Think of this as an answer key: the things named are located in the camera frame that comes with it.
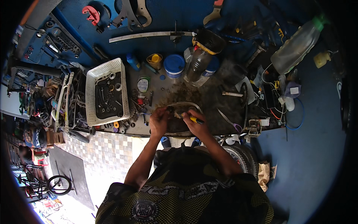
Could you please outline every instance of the blue container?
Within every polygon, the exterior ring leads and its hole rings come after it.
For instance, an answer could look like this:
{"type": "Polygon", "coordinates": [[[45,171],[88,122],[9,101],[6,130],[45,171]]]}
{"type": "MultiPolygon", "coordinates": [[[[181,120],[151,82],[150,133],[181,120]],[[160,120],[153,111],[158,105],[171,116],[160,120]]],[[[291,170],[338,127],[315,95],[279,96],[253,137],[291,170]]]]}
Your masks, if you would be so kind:
{"type": "Polygon", "coordinates": [[[219,69],[219,59],[216,56],[213,56],[208,67],[206,67],[205,71],[202,73],[202,76],[210,77],[215,74],[215,72],[219,69]]]}
{"type": "Polygon", "coordinates": [[[169,78],[179,78],[184,70],[185,60],[178,54],[171,54],[164,60],[164,68],[169,78]]]}
{"type": "Polygon", "coordinates": [[[136,70],[139,71],[142,67],[140,66],[140,63],[138,62],[138,59],[132,55],[132,53],[127,54],[127,62],[136,70]]]}

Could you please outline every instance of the blue lid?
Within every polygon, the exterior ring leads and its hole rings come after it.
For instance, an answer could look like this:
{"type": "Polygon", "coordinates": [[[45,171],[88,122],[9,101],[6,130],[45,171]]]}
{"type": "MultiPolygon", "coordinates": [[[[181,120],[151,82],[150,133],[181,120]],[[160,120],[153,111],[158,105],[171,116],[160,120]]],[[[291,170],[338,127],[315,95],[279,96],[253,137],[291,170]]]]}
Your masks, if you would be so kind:
{"type": "Polygon", "coordinates": [[[206,70],[211,71],[211,72],[216,72],[219,69],[219,66],[220,66],[220,64],[219,64],[218,57],[213,56],[211,58],[210,63],[208,64],[208,67],[206,67],[206,70]]]}
{"type": "Polygon", "coordinates": [[[178,54],[171,54],[164,60],[164,68],[168,72],[178,73],[184,69],[185,60],[178,54]]]}
{"type": "Polygon", "coordinates": [[[128,60],[132,59],[132,53],[128,53],[128,54],[127,54],[127,59],[128,59],[128,60]]]}

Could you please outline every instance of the blue shoe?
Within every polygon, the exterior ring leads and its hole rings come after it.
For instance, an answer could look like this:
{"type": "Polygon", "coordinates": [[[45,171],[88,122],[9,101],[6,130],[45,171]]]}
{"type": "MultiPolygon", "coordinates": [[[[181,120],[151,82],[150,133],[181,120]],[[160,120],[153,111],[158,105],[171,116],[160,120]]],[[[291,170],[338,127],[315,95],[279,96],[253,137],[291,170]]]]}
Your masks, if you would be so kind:
{"type": "Polygon", "coordinates": [[[192,143],[192,147],[200,146],[200,145],[201,145],[200,139],[198,137],[195,137],[192,143]]]}
{"type": "Polygon", "coordinates": [[[163,148],[169,148],[171,147],[171,143],[168,137],[162,137],[160,139],[161,145],[163,146],[163,148]]]}

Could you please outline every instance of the blue floor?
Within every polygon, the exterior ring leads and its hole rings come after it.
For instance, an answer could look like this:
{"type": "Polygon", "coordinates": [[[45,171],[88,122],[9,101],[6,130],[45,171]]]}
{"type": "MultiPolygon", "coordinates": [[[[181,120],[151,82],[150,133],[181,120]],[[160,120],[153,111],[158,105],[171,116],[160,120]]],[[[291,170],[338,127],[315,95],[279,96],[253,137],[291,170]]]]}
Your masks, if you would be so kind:
{"type": "MultiPolygon", "coordinates": [[[[305,120],[298,130],[285,128],[263,132],[252,147],[260,160],[277,164],[276,178],[266,192],[275,213],[289,217],[289,224],[305,223],[329,192],[343,158],[345,133],[340,121],[340,104],[332,62],[317,69],[313,57],[324,52],[316,45],[296,68],[301,79],[299,99],[305,108],[305,120]]],[[[287,113],[291,127],[302,119],[302,106],[287,113]]]]}

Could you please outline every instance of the black mat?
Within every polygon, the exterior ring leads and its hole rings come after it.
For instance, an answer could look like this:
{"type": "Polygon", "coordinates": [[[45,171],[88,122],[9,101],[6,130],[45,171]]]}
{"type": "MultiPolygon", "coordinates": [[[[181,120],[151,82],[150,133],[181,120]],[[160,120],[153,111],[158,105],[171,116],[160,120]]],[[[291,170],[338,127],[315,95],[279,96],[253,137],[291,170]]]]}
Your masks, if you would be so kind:
{"type": "Polygon", "coordinates": [[[71,178],[69,173],[69,170],[71,169],[77,195],[74,190],[70,191],[68,195],[94,211],[95,209],[93,207],[91,196],[89,195],[86,176],[84,174],[83,160],[57,146],[55,146],[54,149],[49,149],[49,153],[53,175],[64,175],[71,178]]]}

